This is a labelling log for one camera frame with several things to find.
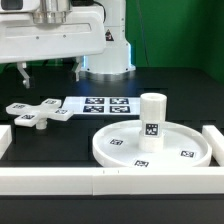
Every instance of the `white plastic piece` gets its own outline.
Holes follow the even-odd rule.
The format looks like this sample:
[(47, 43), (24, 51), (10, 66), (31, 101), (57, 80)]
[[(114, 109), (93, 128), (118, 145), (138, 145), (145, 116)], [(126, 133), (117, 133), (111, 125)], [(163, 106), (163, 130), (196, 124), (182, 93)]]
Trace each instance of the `white plastic piece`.
[(104, 167), (208, 166), (212, 149), (197, 131), (164, 122), (164, 149), (146, 152), (138, 147), (140, 120), (123, 121), (100, 129), (93, 137), (93, 154)]
[(0, 195), (224, 194), (223, 167), (0, 168)]
[(144, 93), (140, 98), (140, 120), (164, 122), (167, 97), (159, 93)]
[(161, 123), (166, 117), (167, 97), (159, 93), (145, 93), (140, 98), (140, 119), (142, 130), (139, 133), (139, 149), (158, 152), (164, 149), (164, 133)]
[(4, 10), (0, 0), (0, 13), (19, 13), (19, 12), (33, 12), (40, 7), (40, 0), (23, 0), (23, 8), (21, 10)]
[(193, 129), (165, 122), (167, 97), (145, 93), (140, 119), (108, 125), (93, 137), (93, 155), (105, 167), (208, 166), (212, 150)]
[(224, 168), (107, 168), (93, 178), (94, 195), (218, 194), (224, 192)]
[(47, 99), (39, 106), (30, 106), (27, 104), (13, 103), (6, 108), (7, 113), (20, 115), (15, 119), (16, 125), (33, 127), (39, 130), (47, 127), (47, 118), (59, 121), (67, 121), (73, 111), (60, 109), (61, 100)]
[(202, 135), (212, 147), (212, 155), (220, 166), (224, 166), (224, 136), (214, 125), (205, 125)]
[(0, 159), (12, 142), (10, 125), (0, 125)]

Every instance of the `black tabletop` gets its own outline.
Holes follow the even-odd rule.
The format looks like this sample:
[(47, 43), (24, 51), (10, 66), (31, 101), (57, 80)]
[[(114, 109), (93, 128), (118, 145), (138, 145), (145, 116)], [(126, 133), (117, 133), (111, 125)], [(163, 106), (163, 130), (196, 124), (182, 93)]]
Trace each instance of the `black tabletop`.
[[(14, 68), (0, 76), (0, 124), (12, 126), (13, 142), (2, 167), (96, 167), (91, 142), (107, 124), (138, 116), (73, 116), (49, 120), (45, 131), (15, 126), (5, 107), (13, 102), (38, 105), (51, 97), (139, 97), (167, 95), (166, 120), (201, 131), (204, 124), (224, 129), (224, 86), (189, 68), (137, 68), (130, 79), (74, 82), (67, 66), (31, 67), (35, 88), (25, 89)], [(223, 223), (223, 195), (1, 196), (0, 223)]]

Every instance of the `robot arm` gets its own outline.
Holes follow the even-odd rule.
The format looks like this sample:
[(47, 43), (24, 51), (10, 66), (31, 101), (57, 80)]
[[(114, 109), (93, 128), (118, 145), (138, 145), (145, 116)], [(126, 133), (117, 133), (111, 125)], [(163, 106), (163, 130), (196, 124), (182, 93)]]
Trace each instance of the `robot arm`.
[(26, 61), (102, 53), (104, 10), (70, 0), (0, 0), (0, 64), (17, 63), (27, 88)]

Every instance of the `white circular plate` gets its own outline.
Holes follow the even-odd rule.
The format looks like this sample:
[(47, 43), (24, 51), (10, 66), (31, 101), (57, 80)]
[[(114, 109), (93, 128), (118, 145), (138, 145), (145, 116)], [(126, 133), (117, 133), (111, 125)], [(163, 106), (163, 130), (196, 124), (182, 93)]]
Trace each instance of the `white circular plate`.
[(164, 122), (162, 151), (150, 153), (139, 149), (140, 120), (108, 125), (93, 137), (93, 154), (104, 167), (175, 167), (208, 166), (212, 149), (197, 131)]

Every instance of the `green wall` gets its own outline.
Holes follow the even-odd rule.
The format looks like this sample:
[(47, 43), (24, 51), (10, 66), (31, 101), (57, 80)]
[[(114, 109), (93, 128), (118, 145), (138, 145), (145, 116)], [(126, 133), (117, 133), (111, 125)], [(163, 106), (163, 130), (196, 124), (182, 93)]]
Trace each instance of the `green wall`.
[[(127, 1), (133, 63), (146, 66), (136, 0)], [(139, 0), (152, 67), (194, 67), (224, 83), (224, 0)]]

